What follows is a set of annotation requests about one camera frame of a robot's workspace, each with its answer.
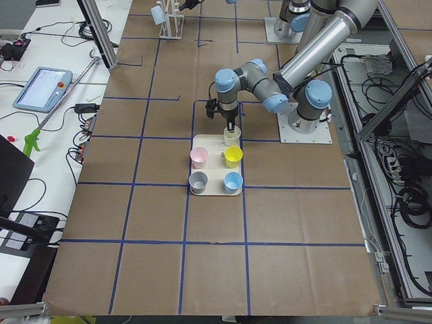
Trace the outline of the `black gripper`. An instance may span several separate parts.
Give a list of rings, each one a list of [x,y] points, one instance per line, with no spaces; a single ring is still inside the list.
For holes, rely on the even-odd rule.
[[[194,9],[197,5],[201,4],[203,2],[203,0],[185,0],[183,2],[183,4],[181,4],[179,6],[179,10],[183,11],[185,9],[189,9],[192,10]]]
[[[226,119],[228,132],[234,132],[234,126],[236,125],[235,120],[238,116],[238,107],[232,110],[221,110],[221,115]]]

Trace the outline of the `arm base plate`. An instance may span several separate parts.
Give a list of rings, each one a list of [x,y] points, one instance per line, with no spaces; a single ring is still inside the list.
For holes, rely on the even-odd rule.
[[[294,32],[290,24],[279,18],[265,18],[265,32],[269,44],[297,45],[302,33]]]
[[[331,134],[325,113],[314,121],[302,119],[297,112],[297,103],[277,114],[280,142],[283,144],[331,144]]]

